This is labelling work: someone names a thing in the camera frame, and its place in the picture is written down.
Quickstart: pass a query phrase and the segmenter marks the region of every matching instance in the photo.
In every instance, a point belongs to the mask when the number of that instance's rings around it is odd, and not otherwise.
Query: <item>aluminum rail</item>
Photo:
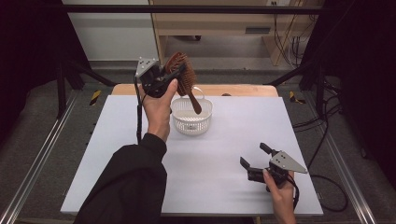
[[[247,6],[176,6],[176,5],[42,5],[40,9],[73,13],[212,13],[212,14],[288,14],[321,15],[342,11],[327,7],[247,7]]]
[[[304,97],[307,100],[309,107],[314,115],[317,115],[315,110],[315,100],[312,92],[310,91],[303,91]],[[321,132],[324,134],[324,127],[323,125],[319,125]],[[356,182],[353,174],[351,173],[349,167],[347,166],[347,162],[344,160],[339,148],[334,142],[332,138],[331,132],[327,132],[327,136],[325,139],[328,147],[329,153],[334,162],[335,169],[337,170],[338,174],[340,175],[341,181],[344,184],[346,189],[346,193],[349,196],[349,200],[352,202],[356,214],[358,215],[359,219],[361,220],[362,224],[376,224],[375,217],[373,212],[370,209],[370,206],[367,204],[364,196],[359,188],[358,183]]]
[[[55,121],[51,131],[49,132],[49,135],[47,136],[46,141],[44,142],[42,148],[40,148],[37,156],[35,157],[35,161],[30,167],[29,172],[27,173],[26,177],[23,179],[20,187],[15,193],[14,198],[11,200],[2,216],[0,216],[1,224],[12,224],[17,219],[18,214],[20,213],[27,197],[29,196],[29,193],[35,185],[35,182],[37,181],[48,156],[50,155],[66,121],[68,120],[73,110],[78,96],[78,91],[72,91],[67,102],[68,107],[66,108],[66,111],[61,118]]]

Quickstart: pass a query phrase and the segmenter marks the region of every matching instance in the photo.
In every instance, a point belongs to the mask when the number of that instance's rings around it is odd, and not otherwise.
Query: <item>black sleeve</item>
[[[163,206],[165,142],[146,133],[139,145],[113,154],[75,223],[157,223]]]

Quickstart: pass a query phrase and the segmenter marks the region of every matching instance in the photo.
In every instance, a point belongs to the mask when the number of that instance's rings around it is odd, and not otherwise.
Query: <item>white table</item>
[[[260,216],[272,214],[265,185],[248,181],[240,157],[252,167],[268,166],[260,142],[284,150],[306,167],[280,97],[206,96],[214,104],[209,130],[178,133],[173,124],[163,164],[168,173],[164,216]],[[92,134],[61,212],[76,214],[112,154],[135,144],[136,96],[110,95]],[[143,117],[143,131],[147,129]],[[300,188],[297,216],[323,211],[309,175],[295,174]]]

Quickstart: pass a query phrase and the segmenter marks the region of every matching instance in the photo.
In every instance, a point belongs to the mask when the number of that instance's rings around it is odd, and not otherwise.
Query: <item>brush handle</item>
[[[192,103],[192,108],[194,108],[195,114],[201,114],[202,112],[202,108],[199,105],[197,99],[195,98],[195,96],[192,94],[192,92],[189,93],[189,97]]]

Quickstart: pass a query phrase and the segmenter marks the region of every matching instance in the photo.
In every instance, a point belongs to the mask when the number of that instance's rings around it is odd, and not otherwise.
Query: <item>hand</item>
[[[143,107],[148,118],[148,133],[160,137],[166,142],[170,133],[170,106],[172,98],[177,91],[177,79],[173,79],[161,98],[153,98],[146,95],[143,87],[139,86],[140,96],[143,100]]]
[[[295,224],[296,218],[293,209],[294,186],[286,181],[282,189],[279,189],[267,170],[263,170],[264,181],[271,191],[274,207],[274,215],[280,224]],[[289,175],[294,178],[294,172],[289,171]]]

